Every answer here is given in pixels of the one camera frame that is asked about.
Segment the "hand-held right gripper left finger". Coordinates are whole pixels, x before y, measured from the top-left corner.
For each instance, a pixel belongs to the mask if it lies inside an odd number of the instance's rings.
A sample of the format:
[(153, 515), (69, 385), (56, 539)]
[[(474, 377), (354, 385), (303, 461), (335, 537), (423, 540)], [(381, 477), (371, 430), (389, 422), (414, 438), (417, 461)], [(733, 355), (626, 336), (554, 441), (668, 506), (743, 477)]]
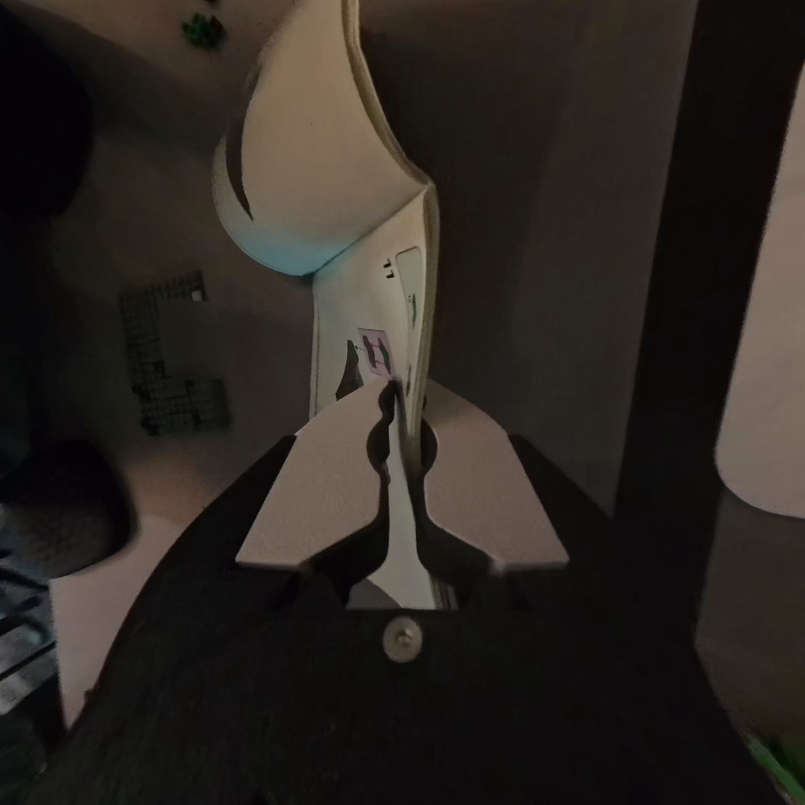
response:
[(396, 415), (397, 382), (376, 378), (301, 428), (236, 566), (327, 584), (346, 609), (353, 589), (388, 560), (403, 527)]

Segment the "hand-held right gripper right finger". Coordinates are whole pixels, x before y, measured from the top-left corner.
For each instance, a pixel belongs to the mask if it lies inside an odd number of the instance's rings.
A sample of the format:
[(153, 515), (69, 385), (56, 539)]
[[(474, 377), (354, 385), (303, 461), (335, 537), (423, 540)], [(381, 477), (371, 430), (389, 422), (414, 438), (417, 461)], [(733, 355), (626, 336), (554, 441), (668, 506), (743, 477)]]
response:
[(455, 608), (488, 579), (569, 566), (508, 434), (483, 410), (429, 380), (414, 446), (408, 488), (418, 559)]

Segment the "white instruction booklet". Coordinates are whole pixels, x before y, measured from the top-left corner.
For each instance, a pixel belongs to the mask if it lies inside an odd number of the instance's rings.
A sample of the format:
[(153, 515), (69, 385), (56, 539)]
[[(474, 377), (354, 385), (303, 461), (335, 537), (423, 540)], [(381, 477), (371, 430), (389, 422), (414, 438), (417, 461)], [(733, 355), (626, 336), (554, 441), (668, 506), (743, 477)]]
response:
[(416, 557), (404, 500), (421, 473), (438, 196), (388, 124), (359, 3), (297, 2), (260, 52), (247, 95), (216, 147), (217, 215), (250, 258), (312, 283), (310, 418), (373, 381), (397, 383), (391, 557), (376, 583), (403, 607), (448, 609), (448, 585)]

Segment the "grey building brick baseplate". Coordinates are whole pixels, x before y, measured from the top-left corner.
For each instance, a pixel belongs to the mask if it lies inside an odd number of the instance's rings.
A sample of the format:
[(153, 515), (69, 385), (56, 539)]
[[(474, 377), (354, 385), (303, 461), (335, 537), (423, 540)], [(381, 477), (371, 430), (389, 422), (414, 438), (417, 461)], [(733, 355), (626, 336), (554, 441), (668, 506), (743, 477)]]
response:
[(217, 316), (200, 271), (122, 292), (130, 388), (149, 436), (219, 431), (229, 409)]

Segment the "black textured round object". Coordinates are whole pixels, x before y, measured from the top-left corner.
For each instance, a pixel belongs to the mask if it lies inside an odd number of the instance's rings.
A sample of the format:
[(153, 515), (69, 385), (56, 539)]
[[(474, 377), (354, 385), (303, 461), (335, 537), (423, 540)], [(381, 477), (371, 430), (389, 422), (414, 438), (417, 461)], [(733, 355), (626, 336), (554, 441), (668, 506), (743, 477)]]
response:
[(37, 584), (114, 556), (134, 529), (130, 499), (84, 440), (44, 449), (2, 476), (2, 566)]

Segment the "white plastic tray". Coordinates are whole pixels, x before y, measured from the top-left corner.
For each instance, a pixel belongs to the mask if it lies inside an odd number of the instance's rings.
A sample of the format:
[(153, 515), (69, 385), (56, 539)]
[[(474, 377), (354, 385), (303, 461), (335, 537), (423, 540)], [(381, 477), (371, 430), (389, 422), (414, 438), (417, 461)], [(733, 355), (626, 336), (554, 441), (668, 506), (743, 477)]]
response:
[(715, 453), (750, 506), (804, 517), (804, 73), (800, 73)]

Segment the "green printed box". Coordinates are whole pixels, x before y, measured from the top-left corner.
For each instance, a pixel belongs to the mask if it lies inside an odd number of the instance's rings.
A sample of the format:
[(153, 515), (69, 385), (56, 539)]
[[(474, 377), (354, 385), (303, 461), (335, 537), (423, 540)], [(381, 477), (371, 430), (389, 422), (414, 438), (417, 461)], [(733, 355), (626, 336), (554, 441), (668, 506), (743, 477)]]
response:
[(804, 739), (745, 732), (744, 744), (789, 803), (804, 804)]

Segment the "dark rounded object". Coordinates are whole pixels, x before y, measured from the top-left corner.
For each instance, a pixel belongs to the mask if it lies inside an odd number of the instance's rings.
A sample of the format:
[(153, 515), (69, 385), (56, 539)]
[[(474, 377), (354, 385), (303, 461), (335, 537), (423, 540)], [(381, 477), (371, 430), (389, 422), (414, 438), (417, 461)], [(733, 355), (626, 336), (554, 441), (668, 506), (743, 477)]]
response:
[(93, 124), (89, 96), (68, 62), (2, 5), (2, 212), (62, 214), (86, 173)]

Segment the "green building brick piece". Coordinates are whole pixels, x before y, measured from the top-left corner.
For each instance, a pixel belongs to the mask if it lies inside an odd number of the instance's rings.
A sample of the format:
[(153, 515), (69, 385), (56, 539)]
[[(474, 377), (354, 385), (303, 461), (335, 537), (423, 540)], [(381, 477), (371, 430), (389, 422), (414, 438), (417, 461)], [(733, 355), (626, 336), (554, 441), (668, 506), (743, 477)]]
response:
[(215, 15), (195, 12), (189, 19), (181, 22), (183, 38), (199, 50), (212, 52), (219, 49), (226, 39), (226, 28)]

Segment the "black desk frame post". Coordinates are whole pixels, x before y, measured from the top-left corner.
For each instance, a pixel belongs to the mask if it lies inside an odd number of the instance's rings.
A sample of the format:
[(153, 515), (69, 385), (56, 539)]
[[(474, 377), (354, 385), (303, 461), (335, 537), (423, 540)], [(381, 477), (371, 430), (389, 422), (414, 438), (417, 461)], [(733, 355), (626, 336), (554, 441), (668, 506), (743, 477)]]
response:
[(617, 516), (638, 556), (703, 571), (715, 447), (803, 67), (804, 3), (699, 2), (649, 278)]

